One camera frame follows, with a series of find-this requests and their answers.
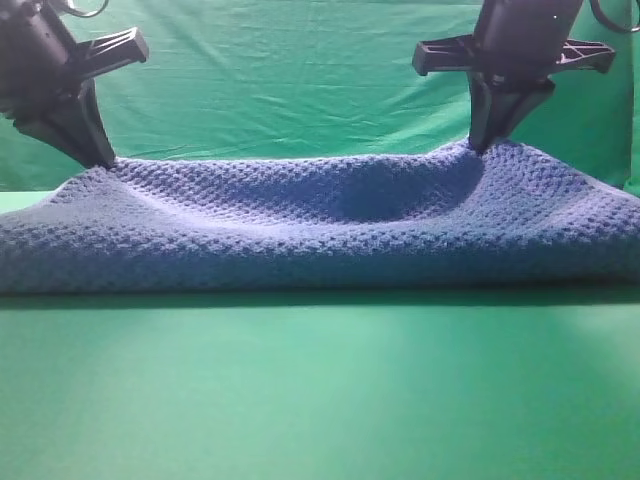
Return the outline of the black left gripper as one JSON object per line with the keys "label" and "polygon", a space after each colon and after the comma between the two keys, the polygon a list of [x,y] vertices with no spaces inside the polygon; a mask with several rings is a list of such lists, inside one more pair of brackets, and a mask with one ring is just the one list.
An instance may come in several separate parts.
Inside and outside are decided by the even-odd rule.
{"label": "black left gripper", "polygon": [[62,13],[80,14],[68,1],[1,3],[1,114],[85,168],[111,168],[94,79],[146,62],[149,47],[137,27],[78,42]]}

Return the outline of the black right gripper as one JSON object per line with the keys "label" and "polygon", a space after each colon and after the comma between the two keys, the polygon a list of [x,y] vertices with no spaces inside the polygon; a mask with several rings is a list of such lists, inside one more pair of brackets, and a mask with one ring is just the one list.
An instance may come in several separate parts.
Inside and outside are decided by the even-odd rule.
{"label": "black right gripper", "polygon": [[504,92],[489,80],[533,83],[563,71],[609,71],[613,48],[570,38],[581,6],[571,0],[485,1],[472,33],[417,43],[412,66],[420,76],[480,73],[467,75],[468,140],[476,153],[484,153],[494,140],[508,138],[556,88],[538,84],[527,91]]}

